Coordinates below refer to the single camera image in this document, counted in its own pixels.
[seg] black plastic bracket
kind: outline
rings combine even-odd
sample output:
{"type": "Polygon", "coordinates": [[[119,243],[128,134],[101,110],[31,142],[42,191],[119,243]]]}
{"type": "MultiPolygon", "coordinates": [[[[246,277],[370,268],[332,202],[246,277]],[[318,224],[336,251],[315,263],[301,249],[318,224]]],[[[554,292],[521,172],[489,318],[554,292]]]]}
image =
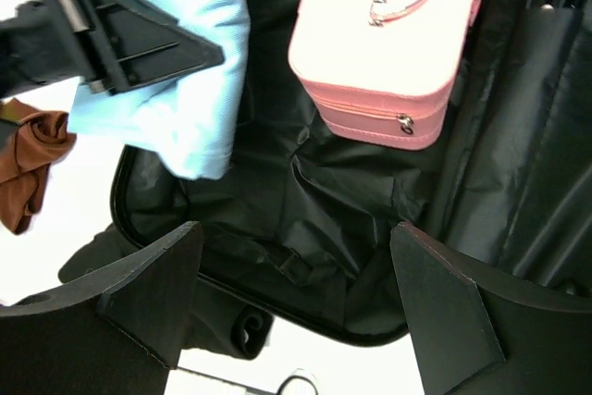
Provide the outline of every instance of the black plastic bracket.
{"type": "Polygon", "coordinates": [[[404,223],[391,252],[426,395],[592,387],[592,300],[545,289],[404,223]]]}
{"type": "Polygon", "coordinates": [[[165,393],[203,243],[188,222],[68,284],[0,305],[0,395],[165,393]]]}
{"type": "Polygon", "coordinates": [[[222,48],[147,0],[44,0],[64,49],[95,93],[124,93],[215,67],[222,48]]]}

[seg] suitcase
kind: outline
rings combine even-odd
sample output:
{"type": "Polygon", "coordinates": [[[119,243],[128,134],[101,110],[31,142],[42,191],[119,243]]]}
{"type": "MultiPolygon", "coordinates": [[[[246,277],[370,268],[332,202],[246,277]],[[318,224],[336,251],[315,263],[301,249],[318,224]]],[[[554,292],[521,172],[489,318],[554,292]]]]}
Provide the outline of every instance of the suitcase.
{"type": "MultiPolygon", "coordinates": [[[[404,285],[403,265],[393,265],[401,256],[391,231],[401,222],[535,284],[543,296],[531,303],[565,294],[588,301],[592,0],[483,0],[442,132],[417,151],[335,135],[288,63],[300,0],[248,1],[253,30],[232,168],[220,181],[178,180],[154,154],[127,147],[111,204],[130,241],[143,247],[200,221],[202,282],[357,346],[389,343],[408,324],[413,337],[422,319],[410,291],[425,290],[404,285]]],[[[450,304],[464,294],[455,289],[450,304]]],[[[502,349],[512,351],[511,340],[502,338],[502,349]]],[[[553,354],[561,338],[540,341],[541,353],[553,354]]],[[[588,360],[589,350],[577,356],[588,360]]],[[[512,358],[491,356],[490,364],[512,358]]],[[[464,383],[448,393],[485,393],[470,389],[479,365],[455,374],[464,383]]],[[[561,378],[553,381],[549,393],[561,378]]],[[[507,393],[528,393],[514,389],[507,393]]]]}

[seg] metal zipper pull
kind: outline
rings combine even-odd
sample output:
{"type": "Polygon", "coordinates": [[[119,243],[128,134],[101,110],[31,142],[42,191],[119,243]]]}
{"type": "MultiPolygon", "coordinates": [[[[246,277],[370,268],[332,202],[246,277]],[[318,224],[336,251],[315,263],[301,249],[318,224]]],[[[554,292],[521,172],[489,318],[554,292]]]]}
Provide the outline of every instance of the metal zipper pull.
{"type": "Polygon", "coordinates": [[[401,131],[405,134],[413,136],[413,125],[415,122],[413,122],[411,116],[397,115],[397,120],[401,124],[401,131]]]}

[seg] folded clothing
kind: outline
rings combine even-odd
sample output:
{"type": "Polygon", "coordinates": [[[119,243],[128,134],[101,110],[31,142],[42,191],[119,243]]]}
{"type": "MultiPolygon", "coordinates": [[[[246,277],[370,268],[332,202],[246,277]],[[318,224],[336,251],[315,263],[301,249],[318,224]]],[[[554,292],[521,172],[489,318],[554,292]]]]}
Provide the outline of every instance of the folded clothing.
{"type": "MultiPolygon", "coordinates": [[[[137,251],[112,224],[74,253],[58,277],[67,283],[137,251]]],[[[272,324],[269,313],[198,280],[183,348],[252,360],[264,348],[272,324]]]]}
{"type": "Polygon", "coordinates": [[[157,152],[180,178],[219,179],[228,168],[246,71],[246,0],[148,1],[187,31],[220,45],[225,63],[117,95],[92,94],[81,85],[68,130],[157,152]]]}
{"type": "Polygon", "coordinates": [[[0,107],[19,123],[0,152],[0,221],[19,235],[42,208],[49,166],[76,136],[66,132],[68,113],[39,111],[17,99],[0,107]]]}
{"type": "Polygon", "coordinates": [[[5,120],[0,115],[0,150],[3,150],[10,137],[17,132],[19,124],[11,120],[5,120]]]}

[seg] open suitcase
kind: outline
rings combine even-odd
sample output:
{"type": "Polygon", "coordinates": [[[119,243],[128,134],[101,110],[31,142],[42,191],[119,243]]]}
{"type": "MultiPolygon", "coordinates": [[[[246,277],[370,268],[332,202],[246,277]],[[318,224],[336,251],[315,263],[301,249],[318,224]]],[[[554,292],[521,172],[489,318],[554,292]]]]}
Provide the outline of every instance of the open suitcase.
{"type": "Polygon", "coordinates": [[[592,0],[483,0],[443,131],[417,152],[327,129],[288,65],[298,4],[249,0],[228,174],[178,180],[126,148],[120,232],[143,247],[199,221],[202,282],[352,345],[409,328],[426,393],[589,390],[592,0]]]}

